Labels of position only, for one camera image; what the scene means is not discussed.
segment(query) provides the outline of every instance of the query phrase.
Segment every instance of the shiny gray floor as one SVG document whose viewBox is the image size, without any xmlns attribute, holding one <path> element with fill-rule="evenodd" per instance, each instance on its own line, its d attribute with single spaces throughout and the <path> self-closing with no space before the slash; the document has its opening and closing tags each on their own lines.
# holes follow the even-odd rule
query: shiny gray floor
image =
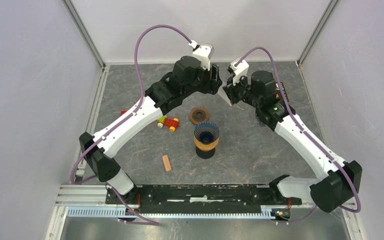
<svg viewBox="0 0 384 240">
<path fill-rule="evenodd" d="M 302 218 L 308 209 L 294 209 Z M 348 240 L 340 210 L 320 210 L 299 224 L 257 219 L 155 219 L 161 226 L 125 225 L 114 218 L 68 217 L 61 240 Z"/>
<path fill-rule="evenodd" d="M 220 63 L 220 77 L 226 81 L 228 63 Z M 317 136 L 319 128 L 305 85 L 294 62 L 278 62 L 290 103 L 301 119 Z M 147 89 L 159 81 L 173 64 L 146 64 L 140 70 Z M 272 71 L 268 62 L 250 62 L 248 76 L 256 70 Z M 95 130 L 101 130 L 128 110 L 139 99 L 139 83 L 133 65 L 114 65 L 109 69 Z M 210 121 L 220 129 L 220 142 L 211 159 L 196 156 L 194 125 L 189 112 L 205 107 Z M 114 157 L 136 184 L 211 184 L 268 183 L 289 174 L 314 177 L 309 165 L 280 136 L 268 127 L 260 127 L 255 109 L 240 102 L 229 106 L 218 95 L 194 93 L 183 104 L 167 114 L 180 119 L 180 127 L 171 132 L 167 127 L 150 124 L 128 141 Z M 172 171 L 166 172 L 162 156 L 168 155 Z M 86 176 L 92 175 L 89 167 Z M 99 184 L 94 179 L 89 184 Z"/>
</svg>

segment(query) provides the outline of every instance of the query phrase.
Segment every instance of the wall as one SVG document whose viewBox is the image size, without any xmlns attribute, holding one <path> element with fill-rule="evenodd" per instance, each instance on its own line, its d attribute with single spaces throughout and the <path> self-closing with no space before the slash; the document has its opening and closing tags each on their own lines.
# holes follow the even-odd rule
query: wall
<svg viewBox="0 0 384 240">
<path fill-rule="evenodd" d="M 108 63 L 133 63 L 136 41 L 157 24 L 172 25 L 215 47 L 214 62 L 231 62 L 263 46 L 277 61 L 297 60 L 329 0 L 72 0 L 99 53 Z M 172 63 L 190 55 L 169 29 L 142 40 L 141 63 Z M 268 60 L 263 52 L 247 60 Z"/>
<path fill-rule="evenodd" d="M 0 1 L 0 240 L 45 238 L 99 73 L 62 1 Z"/>
<path fill-rule="evenodd" d="M 341 1 L 303 64 L 327 144 L 363 168 L 358 215 L 384 239 L 384 1 Z"/>
</svg>

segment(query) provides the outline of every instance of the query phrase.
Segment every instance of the orange wooden block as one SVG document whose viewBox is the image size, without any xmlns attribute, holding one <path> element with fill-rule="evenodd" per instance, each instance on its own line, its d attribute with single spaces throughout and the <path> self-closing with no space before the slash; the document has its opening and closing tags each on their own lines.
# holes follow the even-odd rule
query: orange wooden block
<svg viewBox="0 0 384 240">
<path fill-rule="evenodd" d="M 170 172 L 172 170 L 172 166 L 170 165 L 169 156 L 162 156 L 162 162 L 164 163 L 165 171 Z"/>
</svg>

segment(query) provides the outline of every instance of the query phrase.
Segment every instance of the concrete floor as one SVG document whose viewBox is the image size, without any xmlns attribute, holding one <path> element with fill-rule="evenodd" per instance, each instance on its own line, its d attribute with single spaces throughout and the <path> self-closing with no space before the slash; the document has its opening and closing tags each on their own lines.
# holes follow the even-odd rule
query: concrete floor
<svg viewBox="0 0 384 240">
<path fill-rule="evenodd" d="M 223 81 L 229 76 L 228 63 L 219 63 Z M 310 130 L 320 131 L 301 78 L 294 62 L 276 64 L 280 80 L 284 82 L 290 104 Z M 159 81 L 173 64 L 140 66 L 144 87 Z M 248 77 L 257 70 L 272 72 L 268 62 L 250 62 Z M 130 109 L 139 99 L 139 82 L 133 65 L 113 65 L 109 69 L 95 131 L 101 130 Z M 215 155 L 201 159 L 195 153 L 194 125 L 189 122 L 192 108 L 204 107 L 210 121 L 220 130 L 220 142 Z M 180 127 L 171 132 L 159 128 L 155 122 L 145 127 L 114 157 L 121 168 L 140 184 L 210 184 L 210 183 L 268 183 L 289 174 L 313 178 L 314 173 L 303 158 L 283 138 L 268 127 L 260 127 L 255 109 L 240 102 L 229 106 L 218 95 L 194 93 L 183 104 L 167 114 L 178 118 Z M 168 155 L 172 171 L 166 172 L 162 156 Z M 87 167 L 85 175 L 92 175 Z M 88 184 L 98 184 L 91 180 Z"/>
</svg>

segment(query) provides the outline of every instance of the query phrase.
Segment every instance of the purple cable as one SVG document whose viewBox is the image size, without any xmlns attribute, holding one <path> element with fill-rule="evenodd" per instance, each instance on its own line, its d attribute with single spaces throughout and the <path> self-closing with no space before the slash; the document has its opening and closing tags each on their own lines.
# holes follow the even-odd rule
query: purple cable
<svg viewBox="0 0 384 240">
<path fill-rule="evenodd" d="M 140 215 L 139 213 L 135 212 L 131 207 L 129 207 L 129 205 L 127 205 L 127 203 L 124 201 L 124 199 L 122 198 L 122 196 L 120 195 L 120 193 L 117 191 L 117 189 L 115 189 L 113 186 L 112 187 L 112 190 L 114 191 L 115 195 L 117 195 L 117 198 L 120 199 L 121 203 L 132 213 L 134 214 L 136 217 L 144 220 L 144 221 L 147 221 L 147 222 L 135 222 L 135 221 L 126 221 L 125 223 L 126 224 L 136 224 L 136 225 L 154 225 L 154 226 L 158 226 L 160 225 L 158 222 L 156 221 L 152 221 L 151 219 L 148 219 L 142 215 Z"/>
<path fill-rule="evenodd" d="M 155 25 L 155 26 L 152 26 L 148 29 L 146 29 L 142 35 L 140 35 L 139 39 L 137 40 L 136 42 L 136 46 L 134 47 L 134 67 L 136 68 L 136 74 L 137 74 L 137 78 L 139 79 L 139 84 L 140 84 L 140 100 L 139 100 L 139 104 L 137 105 L 137 107 L 133 110 L 133 112 L 136 112 L 138 109 L 140 109 L 142 107 L 142 103 L 144 102 L 144 82 L 142 81 L 142 77 L 141 77 L 141 72 L 139 71 L 139 65 L 138 65 L 138 50 L 139 50 L 139 44 L 141 43 L 142 39 L 144 38 L 144 36 L 149 33 L 150 31 L 154 30 L 154 29 L 159 29 L 159 28 L 166 28 L 166 29 L 171 29 L 171 30 L 174 30 L 176 32 L 178 32 L 180 35 L 182 35 L 189 43 L 192 43 L 192 40 L 186 36 L 186 34 L 184 34 L 182 31 L 180 31 L 179 29 L 175 28 L 174 26 L 170 26 L 170 25 L 163 25 L 163 24 L 160 24 L 160 25 Z M 133 116 L 132 113 L 130 113 L 129 115 L 127 115 L 123 120 L 121 120 L 119 123 L 117 123 L 116 125 L 114 125 L 112 128 L 110 128 L 103 136 L 104 137 L 107 137 L 108 135 L 110 135 L 115 129 L 117 129 L 120 125 L 122 125 L 124 122 L 126 122 L 128 119 L 130 119 L 131 117 Z M 76 182 L 75 181 L 75 173 L 76 173 L 76 170 L 77 170 L 77 167 L 78 165 L 80 164 L 80 162 L 85 158 L 86 154 L 88 154 L 95 146 L 97 146 L 100 142 L 102 142 L 102 138 L 99 138 L 96 142 L 94 142 L 92 145 L 90 145 L 90 147 L 88 147 L 81 155 L 80 157 L 78 158 L 78 160 L 75 162 L 73 168 L 71 169 L 71 173 L 70 173 L 70 181 L 72 184 L 75 184 L 75 185 L 79 185 L 79 184 L 83 184 L 93 178 L 96 178 L 96 176 L 90 176 L 86 179 L 83 179 L 81 181 L 78 181 Z"/>
<path fill-rule="evenodd" d="M 263 50 L 268 55 L 268 58 L 270 59 L 271 66 L 274 69 L 274 74 L 276 75 L 276 82 L 280 86 L 281 85 L 281 80 L 279 78 L 279 73 L 278 73 L 278 69 L 276 68 L 275 61 L 273 60 L 273 57 L 270 54 L 270 52 L 267 49 L 265 49 L 264 47 L 262 47 L 262 46 L 256 46 L 256 47 L 252 48 L 251 50 L 249 50 L 247 53 L 245 53 L 245 55 L 243 55 L 243 57 L 241 57 L 239 59 L 239 61 L 237 61 L 234 64 L 234 66 L 237 67 L 250 53 L 254 52 L 257 49 Z M 287 98 L 285 96 L 284 91 L 280 91 L 280 94 L 282 95 L 282 98 L 283 98 L 284 102 L 286 103 L 285 105 L 286 105 L 287 112 L 289 113 L 290 117 L 295 122 L 295 124 L 299 128 L 299 130 L 301 130 L 302 133 L 304 133 L 307 136 L 307 138 L 310 139 L 318 147 L 318 149 L 320 149 L 327 156 L 327 158 L 329 158 L 333 162 L 333 164 L 335 164 L 335 166 L 339 169 L 339 171 L 343 174 L 343 176 L 345 177 L 346 181 L 348 182 L 349 187 L 351 188 L 352 194 L 355 197 L 355 202 L 356 202 L 357 208 L 356 209 L 350 209 L 350 208 L 345 207 L 345 206 L 340 206 L 340 207 L 342 209 L 350 211 L 352 213 L 359 213 L 361 211 L 362 207 L 361 207 L 361 202 L 360 202 L 359 195 L 357 193 L 356 187 L 353 184 L 353 181 L 351 181 L 350 177 L 345 172 L 344 168 L 342 168 L 342 166 L 339 163 L 337 163 L 336 161 L 333 161 L 334 157 L 326 149 L 324 149 L 308 132 L 304 131 L 303 126 L 301 126 L 301 124 L 298 122 L 298 120 L 295 118 L 294 114 L 292 113 L 291 108 L 289 107 L 288 100 L 287 100 Z"/>
<path fill-rule="evenodd" d="M 315 206 L 307 216 L 300 218 L 300 219 L 297 219 L 297 220 L 287 221 L 287 222 L 281 222 L 281 221 L 276 221 L 276 222 L 272 221 L 272 222 L 276 223 L 277 225 L 297 224 L 297 223 L 300 223 L 302 221 L 309 219 L 316 212 L 316 209 L 317 209 L 317 206 Z"/>
</svg>

